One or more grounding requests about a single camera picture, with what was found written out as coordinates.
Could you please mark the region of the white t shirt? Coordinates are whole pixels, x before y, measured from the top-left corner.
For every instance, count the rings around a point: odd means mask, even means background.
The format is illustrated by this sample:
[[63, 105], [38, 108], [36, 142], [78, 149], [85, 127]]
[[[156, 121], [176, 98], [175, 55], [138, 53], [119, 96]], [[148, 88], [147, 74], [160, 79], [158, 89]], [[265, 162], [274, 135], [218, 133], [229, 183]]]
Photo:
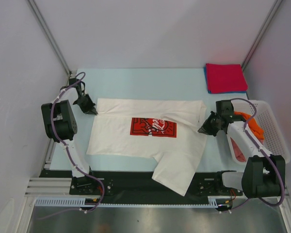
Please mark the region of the white t shirt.
[[201, 100], [99, 98], [87, 154], [153, 158], [152, 179], [184, 196], [206, 146], [206, 109]]

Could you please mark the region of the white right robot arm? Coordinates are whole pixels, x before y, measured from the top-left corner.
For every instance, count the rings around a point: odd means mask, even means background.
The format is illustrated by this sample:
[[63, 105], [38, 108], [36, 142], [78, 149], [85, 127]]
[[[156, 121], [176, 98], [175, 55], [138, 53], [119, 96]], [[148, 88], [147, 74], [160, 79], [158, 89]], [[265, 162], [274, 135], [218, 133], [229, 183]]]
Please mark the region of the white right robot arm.
[[235, 188], [249, 199], [258, 198], [270, 206], [279, 206], [285, 197], [286, 162], [281, 155], [273, 155], [255, 137], [248, 126], [251, 119], [211, 111], [198, 130], [199, 133], [211, 136], [224, 131], [235, 141], [246, 159], [243, 172], [222, 172], [221, 178], [214, 182], [214, 190], [225, 195], [231, 188]]

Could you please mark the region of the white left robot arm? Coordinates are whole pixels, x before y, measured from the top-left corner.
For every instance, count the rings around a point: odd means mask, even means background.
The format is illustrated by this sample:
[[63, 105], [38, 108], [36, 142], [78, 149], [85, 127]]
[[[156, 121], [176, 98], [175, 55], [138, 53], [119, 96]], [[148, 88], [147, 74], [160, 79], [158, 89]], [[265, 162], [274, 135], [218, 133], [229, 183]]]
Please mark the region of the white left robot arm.
[[99, 187], [93, 179], [93, 172], [86, 162], [84, 154], [78, 149], [75, 135], [78, 132], [77, 121], [72, 106], [77, 105], [86, 115], [97, 115], [96, 104], [85, 93], [85, 83], [72, 78], [60, 90], [55, 101], [41, 106], [46, 135], [64, 151], [72, 173], [69, 193], [71, 195], [93, 195]]

